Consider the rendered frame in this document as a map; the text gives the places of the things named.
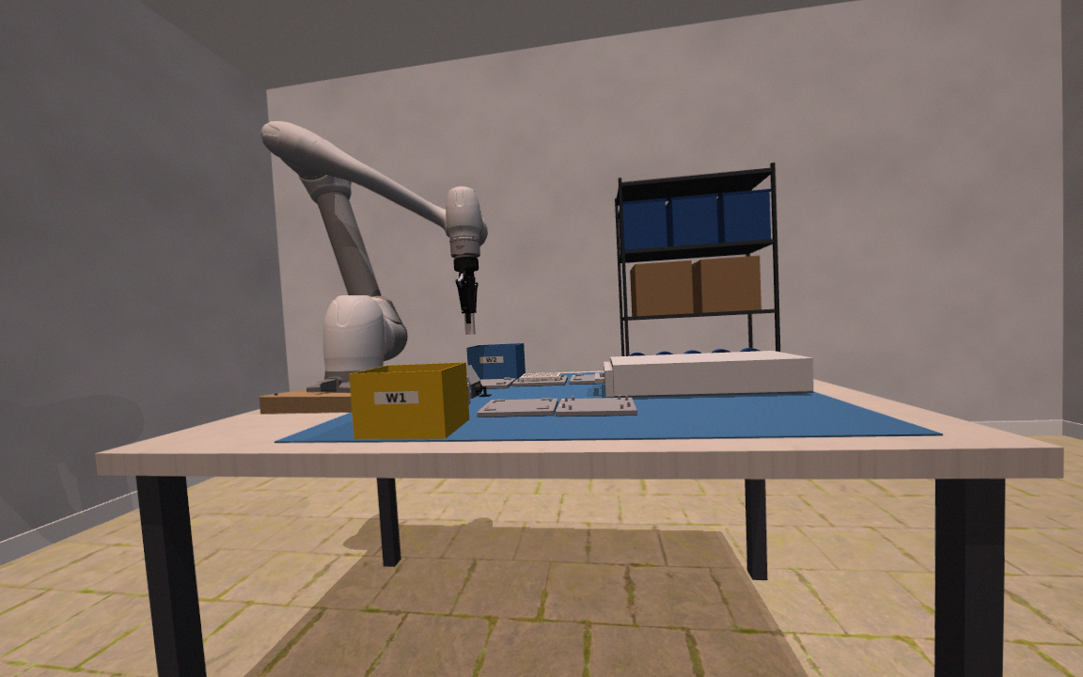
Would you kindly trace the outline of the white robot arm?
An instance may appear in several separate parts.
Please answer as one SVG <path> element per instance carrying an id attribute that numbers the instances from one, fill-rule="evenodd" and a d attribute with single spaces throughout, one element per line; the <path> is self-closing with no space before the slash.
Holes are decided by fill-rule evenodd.
<path id="1" fill-rule="evenodd" d="M 440 209 L 295 123 L 268 121 L 261 138 L 266 149 L 298 173 L 312 200 L 318 204 L 348 292 L 337 296 L 328 305 L 323 326 L 325 380 L 306 386 L 306 391 L 350 393 L 350 373 L 380 368 L 386 360 L 402 353 L 408 339 L 407 327 L 402 324 L 394 303 L 380 295 L 350 206 L 350 183 L 355 181 L 361 187 L 445 227 L 454 259 L 478 258 L 479 247 L 487 237 L 477 190 L 448 190 L 446 208 Z"/>

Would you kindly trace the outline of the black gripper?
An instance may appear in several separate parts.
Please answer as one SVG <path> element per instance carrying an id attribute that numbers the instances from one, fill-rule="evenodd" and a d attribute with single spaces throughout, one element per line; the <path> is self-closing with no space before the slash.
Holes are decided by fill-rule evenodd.
<path id="1" fill-rule="evenodd" d="M 477 290 L 478 282 L 474 273 L 479 269 L 479 259 L 460 257 L 454 259 L 454 270 L 459 273 L 456 279 L 457 292 L 464 308 L 464 326 L 466 335 L 477 335 Z"/>

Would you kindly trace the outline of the yellow open-top bin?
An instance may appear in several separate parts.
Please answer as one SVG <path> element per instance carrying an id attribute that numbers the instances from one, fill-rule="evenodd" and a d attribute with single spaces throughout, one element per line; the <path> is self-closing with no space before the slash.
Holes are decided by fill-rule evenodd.
<path id="1" fill-rule="evenodd" d="M 350 373 L 355 440 L 442 440 L 469 420 L 467 363 Z"/>

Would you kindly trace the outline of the blue bench mat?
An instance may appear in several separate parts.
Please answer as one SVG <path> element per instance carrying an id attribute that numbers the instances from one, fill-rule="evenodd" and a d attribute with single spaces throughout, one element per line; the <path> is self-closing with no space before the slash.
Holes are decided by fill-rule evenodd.
<path id="1" fill-rule="evenodd" d="M 738 438 L 937 437 L 915 424 L 818 393 L 716 396 L 635 396 L 637 416 L 478 418 L 497 400 L 597 399 L 604 383 L 509 386 L 470 399 L 469 420 L 442 440 L 355 440 L 353 413 L 275 443 L 478 442 L 575 440 L 738 440 Z"/>

